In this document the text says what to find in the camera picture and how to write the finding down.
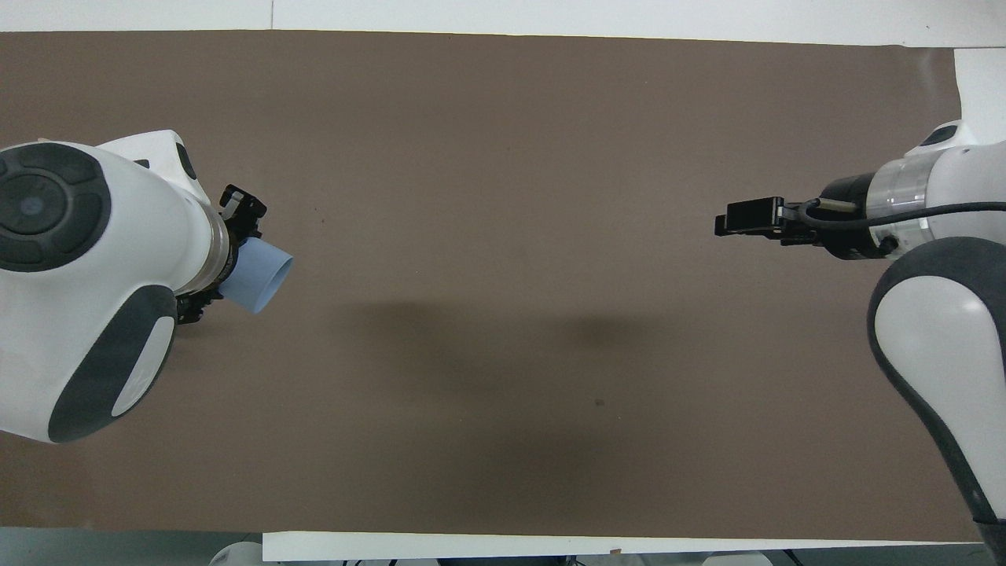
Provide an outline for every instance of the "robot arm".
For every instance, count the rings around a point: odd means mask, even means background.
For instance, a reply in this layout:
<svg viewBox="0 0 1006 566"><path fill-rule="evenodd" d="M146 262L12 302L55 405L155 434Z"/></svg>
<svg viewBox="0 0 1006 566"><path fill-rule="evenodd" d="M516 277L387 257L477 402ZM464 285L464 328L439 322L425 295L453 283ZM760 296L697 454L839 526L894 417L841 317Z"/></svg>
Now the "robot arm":
<svg viewBox="0 0 1006 566"><path fill-rule="evenodd" d="M944 124L819 198L729 204L715 233L895 259L869 306L870 347L1006 566L1006 142L971 141L964 124Z"/></svg>
<svg viewBox="0 0 1006 566"><path fill-rule="evenodd" d="M291 257L258 239L254 196L221 205L171 131L0 151L0 430L91 434L148 391L176 324L265 307Z"/></svg>

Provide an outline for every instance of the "circular black control pad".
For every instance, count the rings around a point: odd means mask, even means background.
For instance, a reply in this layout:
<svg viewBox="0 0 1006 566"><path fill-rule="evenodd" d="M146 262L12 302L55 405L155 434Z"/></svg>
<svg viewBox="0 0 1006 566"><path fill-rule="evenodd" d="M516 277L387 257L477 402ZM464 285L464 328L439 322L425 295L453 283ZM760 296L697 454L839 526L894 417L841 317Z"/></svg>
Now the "circular black control pad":
<svg viewBox="0 0 1006 566"><path fill-rule="evenodd" d="M98 160L51 142L0 152L0 268L45 270L101 237L112 196Z"/></svg>

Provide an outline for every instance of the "black cable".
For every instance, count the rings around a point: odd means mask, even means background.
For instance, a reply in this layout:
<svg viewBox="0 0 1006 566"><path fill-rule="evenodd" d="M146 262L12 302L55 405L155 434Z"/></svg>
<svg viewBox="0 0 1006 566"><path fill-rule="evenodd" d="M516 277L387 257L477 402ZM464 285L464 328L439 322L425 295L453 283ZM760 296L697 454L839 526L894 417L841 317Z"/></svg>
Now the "black cable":
<svg viewBox="0 0 1006 566"><path fill-rule="evenodd" d="M799 558L797 558L795 552L793 552L792 550L784 550L783 552L786 553L786 556L790 557L790 560L792 560L794 564L796 564L797 566L804 566L804 563L801 562Z"/></svg>
<svg viewBox="0 0 1006 566"><path fill-rule="evenodd" d="M819 198L811 198L807 202L801 204L800 207L797 208L797 214L800 216L800 221L811 227L820 229L845 230L863 229L874 225L883 225L885 223L894 223L904 220L914 220L930 216L939 216L942 214L953 214L955 212L982 212L986 210L1006 211L1006 202L958 202L956 204L943 204L940 206L933 206L931 208L920 208L918 210L898 212L896 214L888 214L886 216L879 216L876 218L862 218L855 220L822 220L807 213L808 210L813 210L820 204L821 199Z"/></svg>

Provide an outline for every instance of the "light blue cylinder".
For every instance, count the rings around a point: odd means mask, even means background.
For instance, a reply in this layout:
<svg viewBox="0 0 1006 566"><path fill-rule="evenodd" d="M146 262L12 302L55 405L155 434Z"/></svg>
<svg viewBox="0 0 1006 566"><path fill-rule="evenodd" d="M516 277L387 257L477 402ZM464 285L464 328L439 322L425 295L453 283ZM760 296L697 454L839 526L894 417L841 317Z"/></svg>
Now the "light blue cylinder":
<svg viewBox="0 0 1006 566"><path fill-rule="evenodd" d="M237 248L237 263L223 282L220 295L258 315L283 285L294 256L258 237Z"/></svg>

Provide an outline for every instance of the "black wire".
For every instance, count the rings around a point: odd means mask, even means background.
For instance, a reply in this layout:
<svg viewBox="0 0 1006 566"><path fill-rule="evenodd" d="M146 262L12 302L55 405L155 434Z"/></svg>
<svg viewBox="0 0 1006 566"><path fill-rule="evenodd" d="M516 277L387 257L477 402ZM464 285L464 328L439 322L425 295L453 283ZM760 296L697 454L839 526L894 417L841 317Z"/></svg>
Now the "black wire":
<svg viewBox="0 0 1006 566"><path fill-rule="evenodd" d="M820 229L863 229L865 227L871 227L874 225L883 225L885 223L894 223L904 220L913 220L917 218L927 218L930 216L939 216L942 214L953 214L955 212L980 212L985 210L1000 210L1006 211L1006 202L959 202L956 204L943 204L940 206L933 206L931 208L920 208L918 210L909 210L907 212L898 212L896 214L889 214L886 216L879 216L876 218L862 218L855 220L822 220L820 218L815 218L807 213L808 210L812 210L821 205L821 199L811 198L807 202L804 202L797 208L797 214L800 216L800 221L811 227L817 227Z"/></svg>
<svg viewBox="0 0 1006 566"><path fill-rule="evenodd" d="M792 560L794 564L796 564L797 566L804 566L804 563L801 562L799 558L797 558L796 553L794 553L792 550L784 550L783 552L786 553L786 556L790 557L790 560Z"/></svg>

